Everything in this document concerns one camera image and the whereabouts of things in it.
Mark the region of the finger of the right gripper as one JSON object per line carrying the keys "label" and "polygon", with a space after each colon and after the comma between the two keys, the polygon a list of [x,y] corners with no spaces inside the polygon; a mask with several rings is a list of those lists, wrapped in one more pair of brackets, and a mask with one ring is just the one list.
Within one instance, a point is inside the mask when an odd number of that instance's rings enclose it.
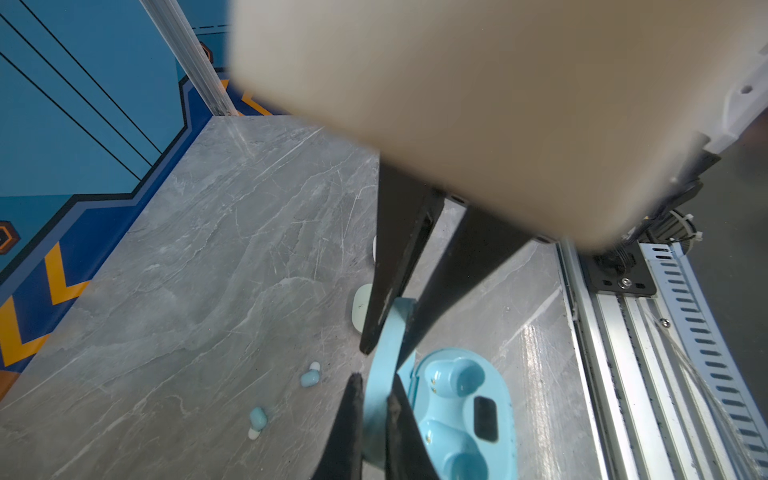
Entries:
{"label": "finger of the right gripper", "polygon": [[533,239],[496,215],[466,209],[408,318],[398,365],[459,300]]}
{"label": "finger of the right gripper", "polygon": [[379,165],[375,268],[359,349],[370,354],[439,219],[445,193],[383,159]]}

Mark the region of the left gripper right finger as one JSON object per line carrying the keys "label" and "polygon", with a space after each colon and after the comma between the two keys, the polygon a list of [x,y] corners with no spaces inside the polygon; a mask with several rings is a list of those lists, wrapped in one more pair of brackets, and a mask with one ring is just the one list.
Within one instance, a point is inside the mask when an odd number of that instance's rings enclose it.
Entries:
{"label": "left gripper right finger", "polygon": [[401,383],[387,398],[386,478],[438,480]]}

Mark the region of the green charging case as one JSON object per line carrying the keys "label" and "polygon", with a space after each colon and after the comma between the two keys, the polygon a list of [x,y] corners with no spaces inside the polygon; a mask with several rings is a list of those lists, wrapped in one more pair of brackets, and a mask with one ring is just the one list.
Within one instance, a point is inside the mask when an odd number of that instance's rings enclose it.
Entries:
{"label": "green charging case", "polygon": [[351,323],[355,331],[359,334],[364,330],[371,293],[372,284],[368,283],[360,286],[353,296]]}

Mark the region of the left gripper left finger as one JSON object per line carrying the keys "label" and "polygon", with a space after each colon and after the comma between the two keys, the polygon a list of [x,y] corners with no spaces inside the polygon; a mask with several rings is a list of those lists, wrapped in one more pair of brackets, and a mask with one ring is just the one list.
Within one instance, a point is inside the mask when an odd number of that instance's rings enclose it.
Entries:
{"label": "left gripper left finger", "polygon": [[353,373],[312,480],[362,478],[363,403],[363,378],[360,373]]}

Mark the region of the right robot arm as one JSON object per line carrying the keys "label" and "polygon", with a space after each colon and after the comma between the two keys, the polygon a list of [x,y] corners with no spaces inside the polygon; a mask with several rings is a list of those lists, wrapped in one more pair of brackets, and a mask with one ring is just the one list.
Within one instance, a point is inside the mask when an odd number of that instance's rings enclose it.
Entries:
{"label": "right robot arm", "polygon": [[[767,52],[762,50],[747,76],[726,96],[708,132],[695,141],[690,163],[648,214],[617,243],[596,253],[580,254],[592,290],[639,296],[655,293],[649,270],[640,263],[640,240],[660,239],[662,224],[701,190],[702,174],[766,107]],[[449,195],[388,163],[381,164],[374,279],[369,296],[357,295],[352,309],[353,325],[361,334],[361,352],[369,354],[384,343],[387,317],[403,295]],[[402,315],[405,336],[393,349],[396,363],[402,365],[444,313],[533,238],[480,207],[468,206],[425,292]]]}

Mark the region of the blue charging case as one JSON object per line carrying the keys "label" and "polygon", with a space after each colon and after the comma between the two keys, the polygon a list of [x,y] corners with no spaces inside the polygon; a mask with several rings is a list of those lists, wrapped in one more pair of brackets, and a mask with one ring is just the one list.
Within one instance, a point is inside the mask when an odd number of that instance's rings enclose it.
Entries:
{"label": "blue charging case", "polygon": [[395,300],[377,345],[363,403],[363,457],[385,466],[386,400],[400,380],[417,442],[441,479],[515,479],[514,416],[502,375],[482,356],[443,348],[398,361],[414,300]]}

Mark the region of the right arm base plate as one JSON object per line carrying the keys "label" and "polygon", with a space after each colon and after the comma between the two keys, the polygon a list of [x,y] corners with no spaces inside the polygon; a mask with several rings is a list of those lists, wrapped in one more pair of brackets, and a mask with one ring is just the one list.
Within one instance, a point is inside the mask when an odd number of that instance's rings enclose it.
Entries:
{"label": "right arm base plate", "polygon": [[652,297],[657,286],[638,242],[618,245],[601,254],[579,254],[587,288],[593,293],[610,292]]}

